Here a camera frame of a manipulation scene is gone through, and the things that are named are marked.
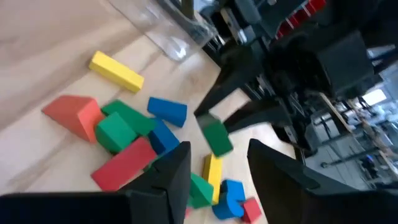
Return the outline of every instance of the blue block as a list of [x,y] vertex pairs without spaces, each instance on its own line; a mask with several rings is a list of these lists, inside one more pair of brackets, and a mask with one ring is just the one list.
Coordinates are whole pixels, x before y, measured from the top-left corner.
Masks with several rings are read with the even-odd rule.
[[213,213],[219,220],[243,217],[243,207],[237,202],[230,193],[220,195],[217,205],[212,206]]
[[156,117],[168,121],[182,128],[187,119],[187,106],[168,100],[151,97],[148,103],[148,112]]
[[156,121],[156,126],[149,133],[148,137],[156,154],[168,153],[176,148],[180,144],[180,141],[174,136],[173,132],[170,131],[161,119],[152,119]]
[[220,193],[229,193],[236,201],[243,202],[246,200],[244,196],[243,184],[235,180],[223,180],[221,183]]

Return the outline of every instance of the transparent bin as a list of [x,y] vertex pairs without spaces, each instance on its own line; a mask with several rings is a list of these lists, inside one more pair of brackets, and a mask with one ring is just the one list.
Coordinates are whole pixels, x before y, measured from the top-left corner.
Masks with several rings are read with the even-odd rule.
[[199,15],[188,19],[169,0],[109,0],[168,57],[182,61],[200,50],[216,29]]

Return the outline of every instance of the red triangular block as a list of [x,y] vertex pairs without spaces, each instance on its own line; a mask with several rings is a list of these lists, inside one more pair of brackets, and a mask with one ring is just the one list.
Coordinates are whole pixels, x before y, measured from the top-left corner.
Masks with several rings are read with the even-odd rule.
[[94,127],[104,119],[97,102],[91,97],[63,95],[43,113],[89,142],[96,142]]

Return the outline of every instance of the yellow block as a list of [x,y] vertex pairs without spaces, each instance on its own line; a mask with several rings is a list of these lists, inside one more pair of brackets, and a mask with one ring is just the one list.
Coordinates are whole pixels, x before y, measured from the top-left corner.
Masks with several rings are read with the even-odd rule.
[[214,187],[213,205],[218,204],[220,196],[221,174],[223,170],[222,158],[216,158],[214,154],[205,157],[205,165],[203,166],[203,178]]
[[89,68],[134,93],[144,84],[144,77],[100,51],[95,52]]

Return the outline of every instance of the wooden table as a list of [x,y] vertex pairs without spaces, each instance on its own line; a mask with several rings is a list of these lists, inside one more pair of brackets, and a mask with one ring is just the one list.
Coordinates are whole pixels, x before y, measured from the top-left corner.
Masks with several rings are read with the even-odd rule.
[[[40,111],[62,94],[92,96],[100,105],[118,98],[147,115],[150,96],[186,103],[185,126],[171,128],[179,140],[192,142],[192,172],[201,174],[210,148],[193,111],[220,70],[207,55],[199,52],[183,63],[170,60],[106,0],[3,0],[0,30],[1,194],[99,190],[90,174],[111,156]],[[87,65],[95,50],[144,76],[143,89],[133,95],[91,72]],[[212,112],[225,119],[247,100],[236,91]],[[242,180],[247,196],[257,197],[245,159],[250,138],[294,157],[292,147],[280,142],[267,124],[230,138],[234,151],[224,158],[223,177]],[[186,223],[218,221],[204,208]],[[258,223],[266,223],[266,218]]]

